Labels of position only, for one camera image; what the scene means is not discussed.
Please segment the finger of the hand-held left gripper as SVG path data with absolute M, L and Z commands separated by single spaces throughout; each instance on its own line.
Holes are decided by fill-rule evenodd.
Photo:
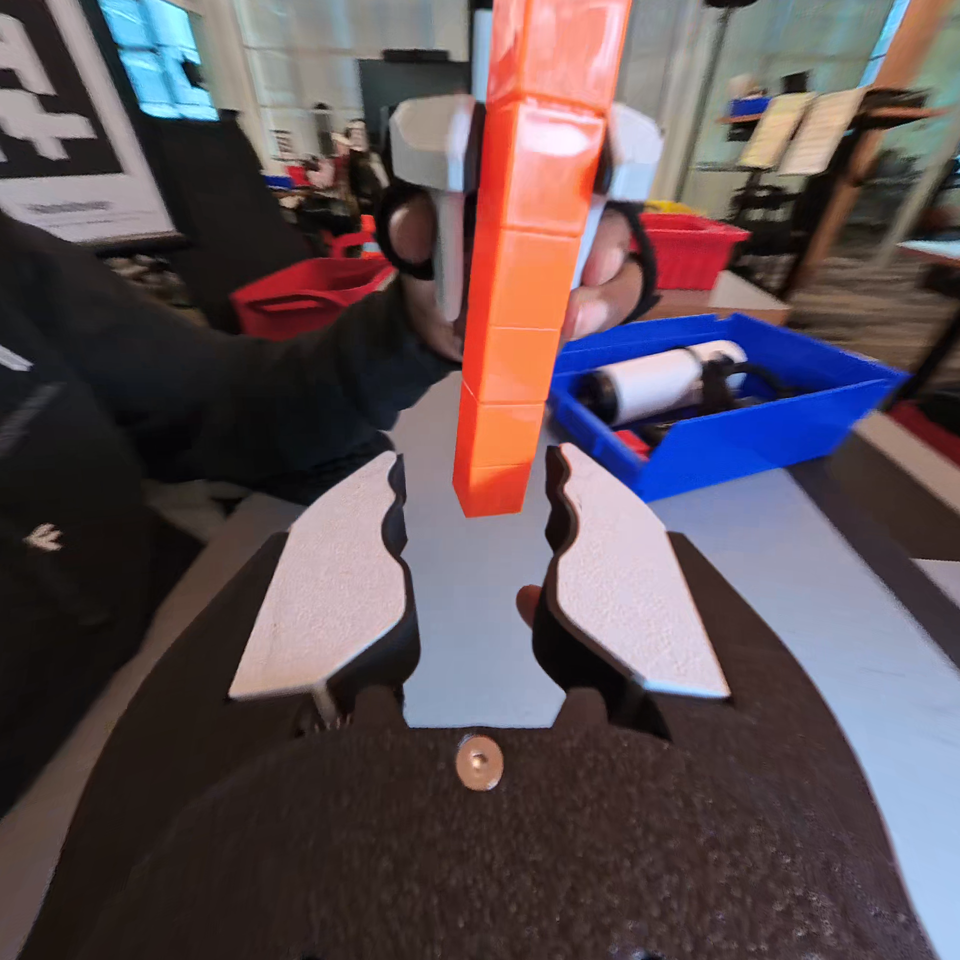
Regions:
M 654 119 L 613 102 L 596 171 L 596 196 L 618 203 L 646 202 L 663 148 L 663 134 Z
M 443 193 L 470 195 L 479 186 L 482 103 L 470 94 L 401 102 L 389 121 L 395 179 Z

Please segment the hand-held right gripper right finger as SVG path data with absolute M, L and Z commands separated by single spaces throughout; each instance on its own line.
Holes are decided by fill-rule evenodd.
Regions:
M 570 442 L 545 454 L 552 551 L 534 657 L 565 694 L 593 690 L 606 720 L 670 738 L 655 697 L 723 703 L 731 690 L 663 522 Z

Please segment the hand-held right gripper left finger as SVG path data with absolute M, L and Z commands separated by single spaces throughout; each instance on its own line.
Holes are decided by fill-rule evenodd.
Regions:
M 404 519 L 402 455 L 389 450 L 331 487 L 288 528 L 228 689 L 234 702 L 306 694 L 326 726 L 366 690 L 403 713 L 421 639 Z

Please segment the orange tool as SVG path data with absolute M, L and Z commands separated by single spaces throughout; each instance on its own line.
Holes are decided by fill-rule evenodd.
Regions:
M 493 2 L 452 483 L 522 511 L 571 290 L 607 205 L 596 171 L 629 1 Z

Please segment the blue plastic bin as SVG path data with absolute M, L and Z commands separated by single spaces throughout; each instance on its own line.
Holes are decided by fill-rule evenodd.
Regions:
M 593 370 L 712 341 L 744 349 L 794 395 L 776 399 L 749 374 L 740 409 L 685 417 L 646 460 L 576 398 Z M 556 430 L 645 501 L 655 501 L 826 457 L 907 374 L 741 313 L 640 320 L 571 342 L 554 367 L 548 405 Z

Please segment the black floor lamp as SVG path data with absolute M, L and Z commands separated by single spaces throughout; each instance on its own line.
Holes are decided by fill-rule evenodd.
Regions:
M 703 2 L 710 10 L 717 11 L 709 34 L 706 60 L 702 68 L 702 76 L 690 116 L 689 132 L 683 145 L 682 160 L 679 166 L 677 185 L 674 188 L 673 200 L 683 198 L 685 188 L 690 178 L 690 172 L 695 160 L 697 144 L 705 123 L 707 107 L 710 104 L 714 82 L 716 79 L 719 61 L 724 50 L 732 20 L 736 12 L 756 4 L 756 1 L 716 1 Z

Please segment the red storage tote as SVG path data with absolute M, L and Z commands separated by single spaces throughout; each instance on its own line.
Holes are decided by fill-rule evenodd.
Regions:
M 749 230 L 689 213 L 645 212 L 640 220 L 656 261 L 657 292 L 714 289 Z

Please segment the standing desk with paper sheets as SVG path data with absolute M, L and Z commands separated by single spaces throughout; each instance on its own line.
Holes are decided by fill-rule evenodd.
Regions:
M 782 301 L 780 290 L 791 267 L 815 230 L 832 189 L 841 147 L 851 147 L 851 127 L 868 85 L 831 93 L 786 86 L 774 97 L 761 98 L 748 113 L 751 98 L 731 101 L 721 123 L 729 142 L 742 141 L 738 161 L 722 168 L 745 176 L 732 193 L 725 222 L 751 233 L 735 249 L 730 269 Z M 916 88 L 907 106 L 942 114 L 886 132 L 939 119 L 944 107 L 929 105 L 931 91 Z

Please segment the grey side table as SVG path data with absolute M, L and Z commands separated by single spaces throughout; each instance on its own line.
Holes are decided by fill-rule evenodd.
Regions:
M 643 320 L 708 314 L 724 319 L 739 313 L 783 327 L 790 315 L 788 303 L 730 270 L 720 271 L 710 290 L 673 289 L 663 290 L 659 295 L 659 301 Z

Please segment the white paper roll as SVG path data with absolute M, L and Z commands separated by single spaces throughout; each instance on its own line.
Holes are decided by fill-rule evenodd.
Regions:
M 732 341 L 676 347 L 588 371 L 575 382 L 572 396 L 607 426 L 629 426 L 701 402 L 709 363 L 737 366 L 747 359 Z

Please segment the person's dark clothing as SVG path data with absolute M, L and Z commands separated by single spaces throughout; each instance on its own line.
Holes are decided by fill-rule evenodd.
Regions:
M 199 554 L 146 502 L 131 442 L 2 297 L 1 812 L 72 735 Z

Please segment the fiducial marker sign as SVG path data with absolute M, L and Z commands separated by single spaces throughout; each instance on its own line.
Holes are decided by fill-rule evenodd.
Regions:
M 121 73 L 93 2 L 1 3 L 6 215 L 101 251 L 178 237 Z

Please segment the black wall screen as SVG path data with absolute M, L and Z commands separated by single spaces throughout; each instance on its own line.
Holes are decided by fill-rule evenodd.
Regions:
M 358 57 L 355 63 L 368 142 L 378 154 L 400 103 L 472 88 L 469 62 L 450 59 L 447 51 L 385 50 L 381 57 Z

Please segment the wooden support post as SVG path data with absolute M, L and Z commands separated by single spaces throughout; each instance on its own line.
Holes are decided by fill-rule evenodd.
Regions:
M 832 251 L 858 199 L 861 187 L 874 171 L 886 133 L 943 114 L 918 105 L 907 105 L 914 86 L 938 35 L 946 27 L 953 1 L 911 1 L 892 34 L 860 109 L 851 123 L 851 146 L 841 147 L 842 164 L 832 175 L 815 229 L 802 255 L 794 262 L 779 293 L 790 299 L 811 282 Z

